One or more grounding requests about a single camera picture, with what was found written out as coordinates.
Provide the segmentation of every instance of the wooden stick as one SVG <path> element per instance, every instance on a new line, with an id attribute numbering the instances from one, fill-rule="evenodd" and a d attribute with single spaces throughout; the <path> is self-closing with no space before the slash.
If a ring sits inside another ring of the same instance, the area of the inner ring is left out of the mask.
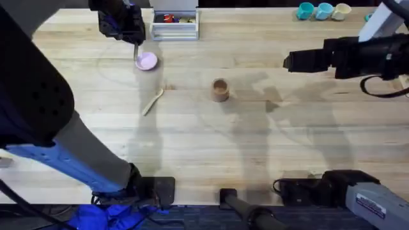
<path id="1" fill-rule="evenodd" d="M 159 94 L 156 95 L 152 100 L 146 105 L 145 109 L 142 111 L 142 115 L 146 116 L 150 109 L 153 107 L 153 104 L 164 94 L 164 89 L 160 89 Z"/>

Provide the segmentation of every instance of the blue cloth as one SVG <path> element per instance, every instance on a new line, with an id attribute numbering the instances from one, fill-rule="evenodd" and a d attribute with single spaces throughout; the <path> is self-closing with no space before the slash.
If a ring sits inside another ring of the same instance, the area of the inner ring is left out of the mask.
<path id="1" fill-rule="evenodd" d="M 105 210 L 96 205 L 80 205 L 68 224 L 80 230 L 123 230 L 142 223 L 144 216 L 152 211 L 157 211 L 157 208 L 148 206 L 133 212 L 129 205 L 111 205 Z"/>

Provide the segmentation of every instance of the wooden cup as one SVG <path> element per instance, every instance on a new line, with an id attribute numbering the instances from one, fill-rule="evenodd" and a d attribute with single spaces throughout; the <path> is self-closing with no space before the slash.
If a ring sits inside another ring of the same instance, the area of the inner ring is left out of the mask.
<path id="1" fill-rule="evenodd" d="M 224 102 L 229 98 L 229 85 L 224 79 L 215 79 L 212 83 L 212 100 Z"/>

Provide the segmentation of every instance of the wooden table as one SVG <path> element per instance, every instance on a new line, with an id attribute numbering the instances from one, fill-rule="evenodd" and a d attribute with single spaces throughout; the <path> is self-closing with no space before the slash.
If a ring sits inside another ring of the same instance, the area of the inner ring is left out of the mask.
<path id="1" fill-rule="evenodd" d="M 334 80 L 333 70 L 282 68 L 291 50 L 357 36 L 373 9 L 354 8 L 344 22 L 300 22 L 294 11 L 201 10 L 198 42 L 144 43 L 160 58 L 152 72 L 135 69 L 133 47 L 102 36 L 89 10 L 60 10 L 34 42 L 70 83 L 76 109 L 98 138 L 142 175 L 176 178 L 177 204 L 215 204 L 220 188 L 279 204 L 273 180 L 329 169 L 361 169 L 409 199 L 409 99 L 367 96 L 360 79 Z M 150 10 L 143 16 L 149 22 Z M 219 77 L 231 87 L 225 103 L 210 100 Z M 141 116 L 161 87 L 164 96 Z M 380 80 L 369 88 L 396 89 Z M 89 203 L 85 185 L 6 156 L 15 162 L 0 178 L 29 202 Z M 0 202 L 10 201 L 2 195 Z"/>

